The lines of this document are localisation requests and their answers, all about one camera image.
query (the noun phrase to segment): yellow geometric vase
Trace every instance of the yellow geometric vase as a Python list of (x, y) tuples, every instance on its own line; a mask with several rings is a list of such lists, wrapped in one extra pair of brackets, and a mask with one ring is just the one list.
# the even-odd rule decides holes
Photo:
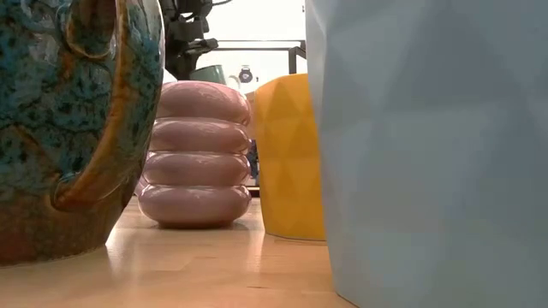
[(260, 202), (268, 234), (324, 240), (319, 145), (307, 74), (291, 74), (254, 95)]

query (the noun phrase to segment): pink ribbed vase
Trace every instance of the pink ribbed vase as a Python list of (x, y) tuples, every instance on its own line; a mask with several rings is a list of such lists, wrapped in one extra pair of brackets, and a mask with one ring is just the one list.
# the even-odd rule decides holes
[(246, 99), (203, 81), (164, 85), (136, 193), (141, 211), (165, 228), (231, 224), (249, 206)]

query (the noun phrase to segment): glazed surface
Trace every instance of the glazed surface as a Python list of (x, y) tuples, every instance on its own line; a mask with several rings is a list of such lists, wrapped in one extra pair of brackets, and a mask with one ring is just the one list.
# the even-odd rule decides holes
[(0, 265), (104, 244), (142, 169), (163, 43), (156, 1), (0, 2)]

